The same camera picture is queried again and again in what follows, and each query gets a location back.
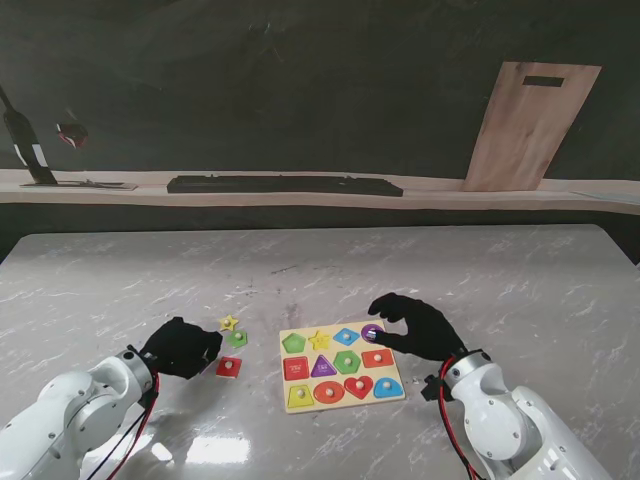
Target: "red rectangle puzzle piece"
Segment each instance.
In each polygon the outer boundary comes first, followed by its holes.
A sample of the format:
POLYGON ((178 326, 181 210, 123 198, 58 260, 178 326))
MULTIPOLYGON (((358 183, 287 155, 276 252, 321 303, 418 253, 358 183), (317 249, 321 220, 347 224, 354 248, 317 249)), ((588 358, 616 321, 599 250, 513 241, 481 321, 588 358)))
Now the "red rectangle puzzle piece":
POLYGON ((219 377, 231 377, 238 378, 240 373, 240 365, 242 365, 242 359, 233 357, 222 357, 216 370, 216 375, 219 377))
POLYGON ((362 352, 362 363, 365 368, 388 367, 393 365, 393 354, 388 348, 362 352))
POLYGON ((309 362, 307 357, 293 357, 284 359, 284 379, 304 380, 309 378, 309 362))

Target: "blue diamond puzzle piece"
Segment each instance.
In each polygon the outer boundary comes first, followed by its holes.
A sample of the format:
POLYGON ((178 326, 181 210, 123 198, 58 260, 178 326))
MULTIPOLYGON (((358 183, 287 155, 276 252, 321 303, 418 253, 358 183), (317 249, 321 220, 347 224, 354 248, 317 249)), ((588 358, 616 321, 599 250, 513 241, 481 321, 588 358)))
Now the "blue diamond puzzle piece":
POLYGON ((355 342, 358 338, 360 338, 360 334, 354 332, 353 330, 349 330, 348 328, 343 328, 338 333, 336 333, 333 339, 336 342, 340 342, 347 347, 350 347, 353 342, 355 342))
POLYGON ((373 396, 376 398, 399 397, 403 393, 402 385, 389 377, 382 377, 373 388, 373 396))

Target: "green hexagon puzzle piece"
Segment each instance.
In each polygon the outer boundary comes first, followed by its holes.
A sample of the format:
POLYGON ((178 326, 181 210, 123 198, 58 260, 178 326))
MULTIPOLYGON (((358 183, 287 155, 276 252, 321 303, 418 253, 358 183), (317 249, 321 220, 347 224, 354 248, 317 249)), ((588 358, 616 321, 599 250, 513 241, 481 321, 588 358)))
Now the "green hexagon puzzle piece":
POLYGON ((333 364, 343 375, 356 373, 360 368, 360 357, 351 350, 345 350, 336 354, 333 364))
POLYGON ((244 330, 236 330, 227 336, 227 343, 233 348, 240 348, 247 344, 247 332, 244 330))
POLYGON ((304 352, 304 344, 306 341, 304 337, 297 333, 292 333, 282 341, 282 345, 287 353, 302 353, 304 352))

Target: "yellow star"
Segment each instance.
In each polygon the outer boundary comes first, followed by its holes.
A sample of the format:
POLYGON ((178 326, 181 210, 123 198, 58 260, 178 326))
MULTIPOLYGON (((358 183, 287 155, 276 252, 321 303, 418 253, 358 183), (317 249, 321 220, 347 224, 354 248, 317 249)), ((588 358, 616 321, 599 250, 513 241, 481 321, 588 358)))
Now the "yellow star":
POLYGON ((320 330, 318 330, 313 337, 309 337, 309 341, 312 343, 314 350, 327 350, 330 340, 331 337, 320 333, 320 330))
POLYGON ((220 331, 229 330, 233 332, 236 328, 236 323, 238 323, 237 318, 233 318, 231 315, 227 315, 220 320, 220 331))

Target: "black glove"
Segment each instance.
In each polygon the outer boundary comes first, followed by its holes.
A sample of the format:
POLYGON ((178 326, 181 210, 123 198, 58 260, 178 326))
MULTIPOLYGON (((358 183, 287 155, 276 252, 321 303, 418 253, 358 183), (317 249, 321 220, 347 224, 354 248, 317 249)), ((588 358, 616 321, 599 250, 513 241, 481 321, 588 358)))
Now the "black glove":
POLYGON ((219 332, 173 317, 151 335, 140 355, 159 373, 189 379, 216 359, 221 345, 219 332))
POLYGON ((395 323, 404 318, 409 332, 406 335, 376 332, 375 343, 402 353, 412 353, 426 360, 445 361, 467 349, 440 310, 421 300, 387 293, 373 301, 369 315, 395 323))

